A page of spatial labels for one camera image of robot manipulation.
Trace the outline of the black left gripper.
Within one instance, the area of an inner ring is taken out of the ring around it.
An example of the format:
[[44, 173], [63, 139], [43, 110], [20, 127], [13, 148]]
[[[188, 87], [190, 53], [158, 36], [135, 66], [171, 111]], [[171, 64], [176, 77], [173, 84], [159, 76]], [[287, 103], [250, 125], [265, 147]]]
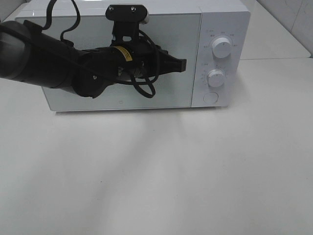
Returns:
[[124, 48], [127, 51], [126, 61], [138, 62], [149, 77], [186, 71], [186, 59], [169, 55], [139, 29], [147, 17], [148, 10], [141, 4], [109, 5], [106, 18], [113, 21], [111, 46]]

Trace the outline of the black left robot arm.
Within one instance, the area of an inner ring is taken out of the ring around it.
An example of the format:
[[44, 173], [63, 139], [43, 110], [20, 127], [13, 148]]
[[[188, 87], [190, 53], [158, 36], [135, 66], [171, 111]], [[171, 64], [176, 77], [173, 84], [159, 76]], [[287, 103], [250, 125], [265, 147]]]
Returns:
[[152, 98], [160, 75], [186, 70], [186, 59], [170, 55], [140, 30], [148, 17], [144, 5], [109, 5], [105, 16], [113, 21], [110, 46], [85, 50], [76, 49], [63, 35], [55, 39], [45, 34], [54, 5], [53, 0], [48, 3], [44, 26], [28, 20], [1, 23], [1, 78], [91, 98], [122, 84]]

